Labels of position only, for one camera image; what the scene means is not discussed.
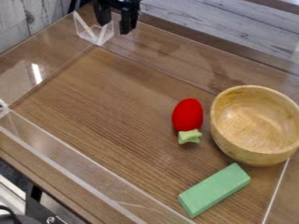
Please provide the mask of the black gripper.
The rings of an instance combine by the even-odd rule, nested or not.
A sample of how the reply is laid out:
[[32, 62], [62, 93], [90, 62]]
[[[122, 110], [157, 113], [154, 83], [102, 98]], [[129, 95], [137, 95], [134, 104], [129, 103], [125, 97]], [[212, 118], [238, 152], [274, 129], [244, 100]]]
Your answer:
[[101, 26], [110, 22], [110, 8], [113, 8], [121, 10], [120, 34], [126, 35], [136, 28], [141, 0], [90, 0], [90, 2]]

